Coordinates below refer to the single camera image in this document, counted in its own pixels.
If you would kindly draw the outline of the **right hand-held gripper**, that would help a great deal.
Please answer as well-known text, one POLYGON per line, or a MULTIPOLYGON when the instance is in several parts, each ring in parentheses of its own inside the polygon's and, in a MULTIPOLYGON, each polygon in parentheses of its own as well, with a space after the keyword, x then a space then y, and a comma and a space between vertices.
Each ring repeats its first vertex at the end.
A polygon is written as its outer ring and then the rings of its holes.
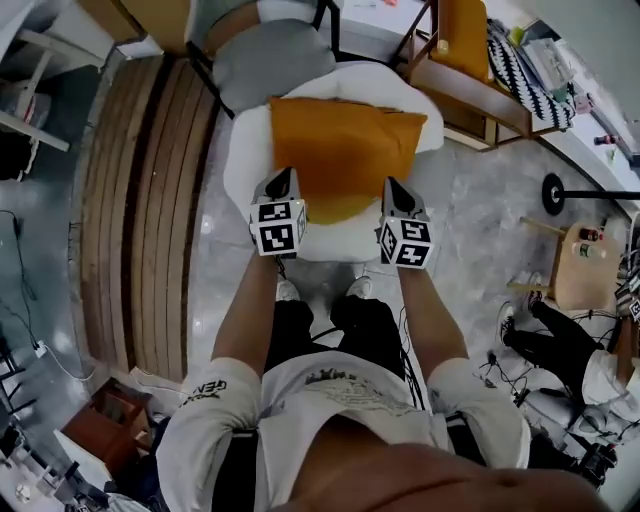
POLYGON ((433 249, 429 222, 422 198, 408 185, 387 177, 376 230, 381 263, 425 270, 433 249))

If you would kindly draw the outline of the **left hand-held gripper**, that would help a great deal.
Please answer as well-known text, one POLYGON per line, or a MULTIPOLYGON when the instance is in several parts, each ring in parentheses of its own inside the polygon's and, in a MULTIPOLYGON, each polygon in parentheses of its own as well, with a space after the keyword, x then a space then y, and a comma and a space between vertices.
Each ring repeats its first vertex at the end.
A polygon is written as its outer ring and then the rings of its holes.
POLYGON ((295 168, 283 168, 258 184, 249 229, 261 256, 295 258, 307 221, 307 203, 301 197, 295 168))

